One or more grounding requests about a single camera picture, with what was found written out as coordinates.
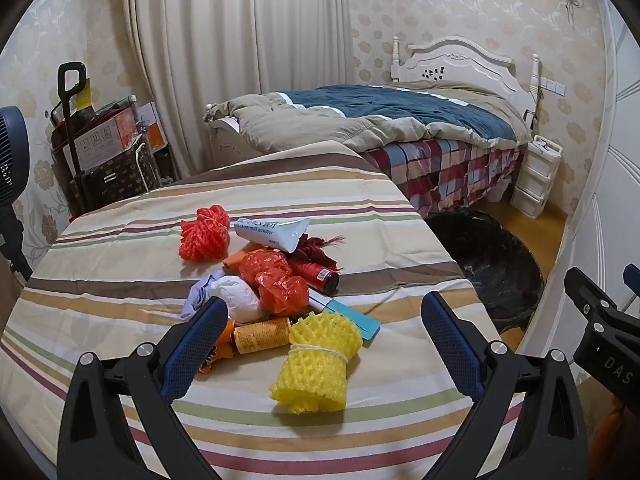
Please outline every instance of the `wall socket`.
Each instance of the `wall socket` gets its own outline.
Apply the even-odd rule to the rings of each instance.
[[[555,94],[564,96],[566,93],[566,87],[562,83],[552,81],[546,77],[540,78],[540,88],[547,89]]]

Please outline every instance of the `yellow tag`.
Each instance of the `yellow tag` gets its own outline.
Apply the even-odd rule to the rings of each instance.
[[[84,89],[78,92],[78,95],[76,96],[76,112],[84,110],[91,105],[91,80],[87,78]]]

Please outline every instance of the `suitcase handle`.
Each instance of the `suitcase handle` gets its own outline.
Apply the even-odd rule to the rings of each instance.
[[[66,89],[66,73],[67,72],[78,72],[79,81],[69,90]],[[71,98],[79,94],[84,87],[86,86],[86,67],[84,63],[80,61],[72,61],[69,63],[63,63],[58,68],[58,97],[60,98],[60,102],[62,103],[62,114],[65,118],[65,128],[66,128],[66,140],[69,143],[69,149],[71,150],[71,160],[74,164],[74,169],[76,170],[76,176],[79,176],[81,173],[80,162],[78,161],[78,152],[76,151],[76,142],[75,139],[72,139],[71,132]]]

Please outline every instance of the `beige curtain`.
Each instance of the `beige curtain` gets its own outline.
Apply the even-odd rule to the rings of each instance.
[[[207,103],[353,82],[347,0],[125,0],[182,176],[212,167]]]

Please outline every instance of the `white door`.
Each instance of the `white door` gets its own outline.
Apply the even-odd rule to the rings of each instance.
[[[600,140],[582,199],[561,253],[518,351],[574,354],[586,320],[564,293],[564,274],[579,267],[617,304],[631,296],[625,266],[640,266],[640,47],[609,0],[599,0],[605,32],[607,87]],[[638,316],[636,301],[628,313]]]

